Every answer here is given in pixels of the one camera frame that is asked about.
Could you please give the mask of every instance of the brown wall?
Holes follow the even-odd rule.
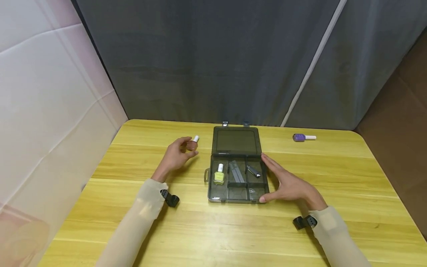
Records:
[[[427,31],[355,129],[427,237]]]

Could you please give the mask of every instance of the black wrist strap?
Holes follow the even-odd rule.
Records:
[[[293,224],[295,225],[297,230],[301,230],[308,226],[316,226],[317,220],[311,215],[308,215],[305,218],[298,216],[293,220]]]
[[[166,200],[166,204],[169,207],[176,207],[179,202],[179,197],[176,195],[171,195],[166,189],[160,190],[160,194]]]

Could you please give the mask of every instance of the white bottle cap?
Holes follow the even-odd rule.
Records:
[[[316,136],[315,135],[306,135],[305,139],[306,140],[316,140]]]

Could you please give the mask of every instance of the yellow wooden table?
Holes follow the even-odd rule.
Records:
[[[207,199],[214,124],[125,123],[39,266],[93,266],[166,147],[200,136],[199,156],[171,175],[177,208],[164,207],[135,266],[328,266],[314,236],[297,231],[293,202],[218,204]],[[363,139],[354,132],[258,127],[262,150],[317,187],[373,266],[427,266],[427,245]],[[292,134],[317,135],[296,143]],[[269,178],[270,191],[274,183]]]

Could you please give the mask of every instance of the nail polish bottle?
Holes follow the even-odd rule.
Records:
[[[198,135],[196,135],[193,140],[188,141],[187,150],[195,151],[197,149],[197,146],[198,146],[197,141],[199,141]]]
[[[218,164],[218,171],[214,174],[214,179],[213,179],[213,183],[216,185],[224,184],[224,173],[222,172],[223,168],[224,168],[224,164],[222,163]]]
[[[294,134],[292,139],[295,142],[304,142],[305,140],[316,140],[315,135]]]

